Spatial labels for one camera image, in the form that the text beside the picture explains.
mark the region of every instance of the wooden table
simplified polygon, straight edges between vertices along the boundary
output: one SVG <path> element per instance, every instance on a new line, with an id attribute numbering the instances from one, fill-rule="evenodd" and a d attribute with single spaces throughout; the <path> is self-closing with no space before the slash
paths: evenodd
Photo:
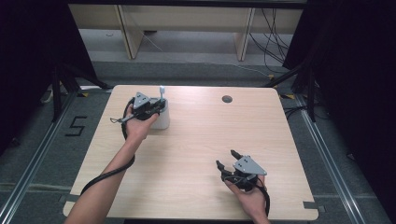
<path id="1" fill-rule="evenodd" d="M 124 142 L 119 124 L 127 101 L 158 86 L 117 86 L 108 100 L 72 195 L 99 175 Z M 229 95 L 231 103 L 222 97 Z M 272 220 L 314 220 L 317 209 L 277 93 L 273 89 L 166 87 L 170 126 L 150 130 L 122 180 L 108 214 L 124 218 L 245 220 L 241 205 L 220 180 L 216 160 L 233 171 L 234 149 L 268 173 Z M 67 216 L 73 206 L 67 202 Z"/>

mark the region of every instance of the white cylindrical object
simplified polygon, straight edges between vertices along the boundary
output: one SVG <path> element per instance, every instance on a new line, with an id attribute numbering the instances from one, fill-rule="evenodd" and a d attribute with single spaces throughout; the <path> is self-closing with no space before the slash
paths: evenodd
<path id="1" fill-rule="evenodd" d="M 165 98 L 163 98 L 163 100 L 165 100 L 165 107 L 160 111 L 160 116 L 157 120 L 151 125 L 151 129 L 167 129 L 169 127 L 171 120 L 169 117 L 168 101 Z"/>

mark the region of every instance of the human arm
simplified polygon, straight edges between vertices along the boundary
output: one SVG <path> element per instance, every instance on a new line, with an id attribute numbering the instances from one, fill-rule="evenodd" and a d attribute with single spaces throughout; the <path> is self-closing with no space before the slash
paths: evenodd
<path id="1" fill-rule="evenodd" d="M 264 176 L 258 175 L 257 185 L 263 187 Z M 244 192 L 232 182 L 225 180 L 224 183 L 235 194 L 236 198 L 242 204 L 245 213 L 250 216 L 255 224 L 269 224 L 270 221 L 265 214 L 265 198 L 262 192 L 254 187 L 251 191 Z"/>
<path id="2" fill-rule="evenodd" d="M 130 106 L 127 110 L 127 116 L 131 113 L 132 107 Z M 158 116 L 158 114 L 154 114 L 144 121 L 130 119 L 126 123 L 128 137 L 102 174 L 118 169 L 132 159 L 140 144 L 147 137 L 149 127 Z M 88 188 L 74 204 L 65 223 L 103 223 L 111 204 L 113 204 L 125 172 L 124 170 L 105 178 Z"/>

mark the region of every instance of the background table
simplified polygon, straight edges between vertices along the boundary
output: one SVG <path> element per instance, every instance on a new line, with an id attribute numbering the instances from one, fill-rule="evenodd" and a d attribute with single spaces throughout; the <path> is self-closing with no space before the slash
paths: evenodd
<path id="1" fill-rule="evenodd" d="M 127 101 L 141 91 L 160 95 L 156 86 L 117 86 L 107 103 L 72 195 L 99 175 L 123 144 L 120 125 Z M 233 97 L 231 103 L 222 97 Z M 216 160 L 233 170 L 234 149 L 250 155 L 267 172 L 272 220 L 313 220 L 317 209 L 277 93 L 273 89 L 166 87 L 171 123 L 151 130 L 136 152 L 108 214 L 125 218 L 248 219 L 220 180 Z M 68 215 L 72 202 L 67 202 Z"/>

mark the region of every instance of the desk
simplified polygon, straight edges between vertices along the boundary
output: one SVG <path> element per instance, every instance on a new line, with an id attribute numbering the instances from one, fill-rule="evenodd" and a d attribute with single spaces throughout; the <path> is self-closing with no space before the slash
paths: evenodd
<path id="1" fill-rule="evenodd" d="M 124 142 L 119 124 L 127 101 L 141 91 L 159 96 L 156 86 L 114 88 L 72 195 L 99 175 Z M 231 103 L 223 103 L 229 95 Z M 136 152 L 108 214 L 125 218 L 245 220 L 239 202 L 220 180 L 216 160 L 230 168 L 230 150 L 250 155 L 268 173 L 272 220 L 314 220 L 317 209 L 277 93 L 273 89 L 166 87 L 171 123 L 150 130 Z M 67 216 L 74 203 L 67 202 Z"/>

